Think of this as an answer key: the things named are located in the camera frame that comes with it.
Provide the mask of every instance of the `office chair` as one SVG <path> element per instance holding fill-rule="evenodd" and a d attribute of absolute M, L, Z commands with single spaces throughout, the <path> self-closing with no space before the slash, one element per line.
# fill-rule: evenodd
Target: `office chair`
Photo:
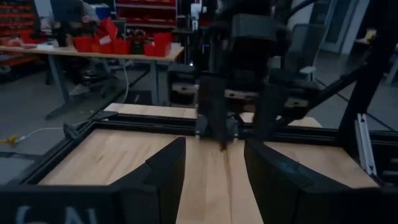
<path fill-rule="evenodd" d="M 323 25 L 296 24 L 292 30 L 292 45 L 284 57 L 284 68 L 313 81 L 316 70 L 313 65 L 325 32 Z"/>

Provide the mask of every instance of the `wooden board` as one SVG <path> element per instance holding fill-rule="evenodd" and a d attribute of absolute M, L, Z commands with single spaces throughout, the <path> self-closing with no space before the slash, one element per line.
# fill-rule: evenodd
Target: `wooden board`
<path fill-rule="evenodd" d="M 136 115 L 151 115 L 151 116 L 165 116 L 172 118 L 192 118 L 197 117 L 196 110 L 193 108 L 174 108 L 174 107 L 163 107 L 163 106 L 145 106 L 145 105 L 127 105 L 120 103 L 112 103 L 105 111 L 115 111 L 122 114 L 136 114 Z M 253 119 L 253 113 L 241 114 L 242 120 L 245 123 L 251 123 Z M 305 126 L 321 128 L 321 124 L 314 118 L 306 117 L 301 120 L 293 121 L 289 125 L 291 126 Z"/>
<path fill-rule="evenodd" d="M 77 52 L 73 47 L 56 48 L 51 45 L 39 44 L 34 49 L 23 49 L 22 47 L 6 47 L 0 46 L 0 51 L 4 52 L 21 52 L 31 54 L 49 54 L 49 55 L 68 55 L 76 57 L 100 57 L 100 58 L 124 58 L 130 60 L 156 60 L 174 62 L 175 59 L 184 50 L 178 43 L 172 43 L 172 49 L 166 57 L 150 57 L 145 55 L 117 55 L 117 54 L 99 54 L 99 53 L 82 53 Z"/>
<path fill-rule="evenodd" d="M 140 166 L 176 136 L 94 130 L 40 184 L 108 185 Z M 375 187 L 344 150 L 266 143 L 350 187 Z M 187 161 L 177 223 L 262 223 L 246 172 L 243 141 L 220 152 L 214 141 L 187 137 Z"/>

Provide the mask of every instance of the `wood grain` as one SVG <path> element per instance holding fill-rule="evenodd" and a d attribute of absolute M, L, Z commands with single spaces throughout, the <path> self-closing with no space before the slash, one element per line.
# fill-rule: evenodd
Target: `wood grain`
<path fill-rule="evenodd" d="M 0 51 L 4 52 L 20 52 L 30 54 L 48 54 L 48 55 L 68 55 L 76 57 L 99 57 L 99 58 L 124 58 L 130 60 L 156 60 L 174 62 L 175 59 L 184 50 L 178 43 L 172 43 L 172 49 L 166 57 L 150 57 L 145 55 L 117 55 L 117 54 L 100 54 L 100 53 L 82 53 L 77 52 L 73 47 L 56 48 L 51 45 L 39 44 L 34 49 L 23 49 L 22 47 L 6 47 L 0 46 Z"/>
<path fill-rule="evenodd" d="M 151 116 L 164 116 L 172 118 L 192 118 L 197 117 L 196 110 L 193 108 L 174 108 L 163 106 L 146 106 L 146 105 L 127 105 L 120 103 L 112 103 L 105 111 L 115 111 L 122 114 L 136 114 L 136 115 L 151 115 Z M 245 123 L 251 123 L 253 120 L 253 113 L 241 114 L 242 120 Z M 301 120 L 291 122 L 291 126 L 306 126 L 321 128 L 321 124 L 314 118 L 305 117 Z"/>
<path fill-rule="evenodd" d="M 40 184 L 111 184 L 176 137 L 95 130 Z M 350 187 L 376 186 L 341 148 L 276 142 L 266 144 Z M 223 152 L 218 147 L 215 141 L 187 137 L 185 181 L 177 223 L 262 223 L 246 172 L 244 141 L 232 142 Z"/>

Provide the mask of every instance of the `table leg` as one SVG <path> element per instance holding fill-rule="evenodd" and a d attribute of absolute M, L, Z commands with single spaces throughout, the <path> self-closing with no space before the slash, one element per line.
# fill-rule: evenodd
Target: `table leg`
<path fill-rule="evenodd" d="M 62 105 L 49 112 L 45 119 L 50 119 L 58 116 L 66 109 L 67 105 L 70 102 L 69 92 L 65 85 L 65 78 L 61 74 L 60 64 L 55 55 L 49 55 L 49 64 L 54 84 L 62 96 Z"/>
<path fill-rule="evenodd" d="M 157 70 L 157 62 L 150 62 L 150 74 L 152 75 L 152 104 L 154 106 L 159 106 L 159 73 Z"/>
<path fill-rule="evenodd" d="M 396 76 L 396 73 L 398 72 L 398 58 L 394 62 L 394 64 L 391 67 L 390 73 L 388 74 L 388 77 L 386 79 L 386 84 L 391 85 L 392 82 L 394 81 L 394 77 Z"/>

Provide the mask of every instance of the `gray floor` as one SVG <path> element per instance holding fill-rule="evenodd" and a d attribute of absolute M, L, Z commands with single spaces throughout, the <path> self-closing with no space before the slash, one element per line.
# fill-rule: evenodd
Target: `gray floor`
<path fill-rule="evenodd" d="M 329 85 L 340 77 L 340 74 L 352 69 L 347 66 L 346 60 L 333 54 L 322 53 L 316 62 L 316 78 Z M 129 72 L 129 80 L 132 81 L 142 72 Z M 161 76 L 160 83 L 164 83 L 164 76 Z M 6 138 L 13 134 L 24 136 L 40 128 L 61 127 L 63 123 L 73 124 L 86 120 L 93 112 L 103 107 L 114 94 L 102 99 L 99 96 L 90 96 L 81 104 L 51 121 L 44 120 L 48 111 L 60 103 L 60 95 L 54 85 L 44 84 L 45 73 L 36 73 L 13 83 L 0 85 L 0 138 Z M 125 86 L 121 81 L 120 90 Z M 148 90 L 150 78 L 146 76 L 134 89 Z M 341 91 L 341 95 L 349 98 L 353 86 Z M 164 85 L 161 85 L 161 92 L 164 92 Z M 398 111 L 398 100 L 396 96 L 398 88 L 381 85 L 378 89 L 369 112 L 388 124 L 398 129 L 398 118 L 395 116 Z M 165 100 L 166 94 L 160 94 L 161 100 Z M 334 96 L 322 103 L 309 113 L 320 124 L 326 128 L 337 128 L 346 108 L 347 102 L 338 96 Z M 368 118 L 370 129 L 387 130 L 374 119 Z M 43 155 L 52 146 L 63 139 L 60 129 L 42 131 L 22 141 L 13 148 L 0 144 L 0 152 L 18 152 L 25 154 Z M 14 156 L 10 159 L 0 159 L 0 184 L 4 184 L 21 173 L 28 165 L 32 164 L 31 159 L 21 159 Z"/>

